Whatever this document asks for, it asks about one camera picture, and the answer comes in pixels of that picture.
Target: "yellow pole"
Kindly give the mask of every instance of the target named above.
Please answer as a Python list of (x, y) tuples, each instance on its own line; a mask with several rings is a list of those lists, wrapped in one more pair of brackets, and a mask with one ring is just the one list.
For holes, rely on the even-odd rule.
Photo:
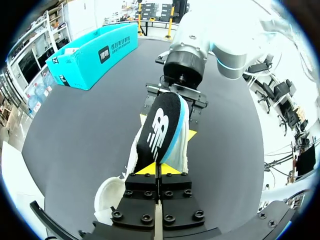
[(168, 35), (165, 36), (167, 39), (171, 39), (171, 28), (172, 28), (172, 20), (173, 20), (173, 17), (174, 17), (174, 13), (175, 13), (175, 5), (172, 4), (170, 20), (169, 20)]
[(138, 7), (138, 35), (142, 36), (142, 31), (141, 31), (141, 2), (139, 2), (139, 7)]

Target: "bolt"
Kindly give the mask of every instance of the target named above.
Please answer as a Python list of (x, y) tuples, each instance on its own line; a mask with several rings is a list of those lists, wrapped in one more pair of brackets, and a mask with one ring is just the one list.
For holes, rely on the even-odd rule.
[(152, 199), (153, 194), (151, 191), (145, 191), (143, 195), (146, 199)]
[(184, 190), (183, 195), (184, 195), (185, 197), (187, 197), (187, 198), (190, 198), (190, 197), (192, 196), (192, 191), (191, 191), (191, 189), (186, 189), (186, 190)]
[(134, 192), (131, 191), (131, 190), (126, 190), (126, 191), (124, 192), (124, 195), (127, 196), (127, 197), (131, 197), (132, 194), (134, 194)]
[(171, 214), (165, 215), (164, 219), (163, 219), (163, 221), (168, 225), (173, 224), (175, 222), (175, 220), (176, 220), (176, 218)]
[(167, 199), (170, 199), (173, 197), (174, 193), (172, 191), (166, 191), (164, 195), (166, 196)]
[(113, 211), (111, 215), (113, 220), (120, 221), (123, 218), (123, 214), (119, 211)]
[(263, 211), (259, 213), (259, 218), (261, 219), (266, 219), (267, 218), (267, 214), (265, 214)]
[(143, 224), (150, 224), (152, 222), (152, 217), (149, 214), (143, 214), (141, 217), (141, 222)]
[(205, 213), (202, 210), (198, 210), (193, 214), (193, 219), (197, 221), (204, 219), (204, 217), (205, 217)]
[(274, 221), (274, 220), (270, 220), (269, 222), (268, 222), (268, 226), (270, 227), (270, 228), (274, 228), (275, 226), (277, 225), (277, 223), (276, 223), (276, 221)]
[(80, 237), (82, 237), (82, 238), (84, 238), (85, 235), (87, 234), (86, 232), (83, 232), (81, 230), (79, 230), (78, 233), (79, 233)]

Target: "sneaker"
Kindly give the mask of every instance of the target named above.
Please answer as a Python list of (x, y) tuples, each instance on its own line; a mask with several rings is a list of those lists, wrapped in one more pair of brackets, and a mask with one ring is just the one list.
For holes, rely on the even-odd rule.
[(166, 163), (179, 172), (187, 173), (188, 132), (187, 102), (173, 92), (159, 95), (134, 138), (126, 173), (122, 173), (124, 178), (110, 177), (99, 187), (94, 199), (96, 219), (103, 224), (112, 225), (111, 207), (118, 207), (130, 173), (137, 173), (154, 162)]

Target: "water bottle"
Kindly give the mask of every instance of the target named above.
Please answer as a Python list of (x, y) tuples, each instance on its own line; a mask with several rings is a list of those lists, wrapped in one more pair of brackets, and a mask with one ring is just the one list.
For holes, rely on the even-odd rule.
[(43, 103), (46, 100), (46, 97), (49, 95), (48, 90), (46, 89), (43, 83), (40, 83), (40, 84), (35, 83), (34, 86), (35, 86), (35, 89), (34, 89), (35, 95), (37, 95), (37, 97)]
[(42, 102), (36, 95), (27, 95), (27, 106), (31, 110), (31, 114), (34, 116), (40, 109)]
[(54, 86), (57, 85), (54, 77), (52, 76), (52, 74), (49, 71), (44, 76), (43, 84), (44, 84), (45, 88), (48, 90), (49, 93), (52, 91)]

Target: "black table surface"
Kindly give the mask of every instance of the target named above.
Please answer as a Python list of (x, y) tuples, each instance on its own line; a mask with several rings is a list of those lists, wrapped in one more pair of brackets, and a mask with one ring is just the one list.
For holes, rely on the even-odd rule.
[[(72, 234), (93, 230), (99, 186), (126, 171), (145, 84), (159, 82), (163, 66), (155, 58), (169, 46), (140, 39), (92, 89), (56, 86), (32, 121), (23, 158), (45, 196), (45, 211)], [(198, 90), (209, 105), (188, 143), (192, 192), (207, 229), (224, 233), (257, 213), (264, 178), (261, 125), (246, 82), (221, 76), (212, 55)]]

